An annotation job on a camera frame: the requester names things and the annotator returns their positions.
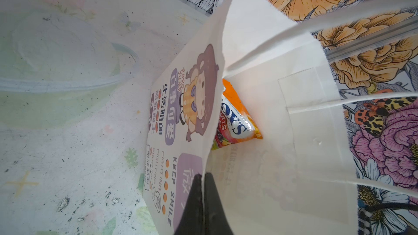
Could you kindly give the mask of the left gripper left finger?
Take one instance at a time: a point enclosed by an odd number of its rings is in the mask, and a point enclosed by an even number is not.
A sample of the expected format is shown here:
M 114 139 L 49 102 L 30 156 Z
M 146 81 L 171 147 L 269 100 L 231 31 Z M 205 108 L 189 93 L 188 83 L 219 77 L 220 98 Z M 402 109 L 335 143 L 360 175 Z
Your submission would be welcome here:
M 180 223 L 174 235 L 200 235 L 204 222 L 202 176 L 195 175 Z

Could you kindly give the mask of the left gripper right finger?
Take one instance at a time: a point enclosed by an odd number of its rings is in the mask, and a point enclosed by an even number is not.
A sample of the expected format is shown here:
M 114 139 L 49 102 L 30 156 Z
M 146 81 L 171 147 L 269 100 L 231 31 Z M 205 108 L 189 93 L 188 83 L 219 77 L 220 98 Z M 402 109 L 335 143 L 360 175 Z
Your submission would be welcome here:
M 204 234 L 233 235 L 211 173 L 205 174 L 204 182 Z

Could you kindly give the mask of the Fox's candy packet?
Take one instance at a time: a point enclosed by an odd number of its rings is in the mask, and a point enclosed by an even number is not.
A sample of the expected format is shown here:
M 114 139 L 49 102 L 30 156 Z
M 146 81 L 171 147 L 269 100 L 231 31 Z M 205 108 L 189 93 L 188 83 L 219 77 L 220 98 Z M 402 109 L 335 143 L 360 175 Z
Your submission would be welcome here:
M 211 150 L 263 136 L 232 84 L 223 79 L 221 113 Z

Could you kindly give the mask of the white printed paper bag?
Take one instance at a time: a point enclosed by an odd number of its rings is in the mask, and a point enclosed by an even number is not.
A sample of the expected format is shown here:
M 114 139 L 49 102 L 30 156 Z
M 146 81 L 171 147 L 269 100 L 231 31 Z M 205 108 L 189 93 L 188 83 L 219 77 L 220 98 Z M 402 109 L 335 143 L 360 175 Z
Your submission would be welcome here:
M 409 203 L 350 152 L 348 123 L 314 23 L 267 0 L 225 0 L 151 87 L 144 199 L 156 229 L 178 227 L 196 174 L 211 172 L 236 235 L 355 235 L 359 187 Z M 211 150 L 229 81 L 263 138 Z

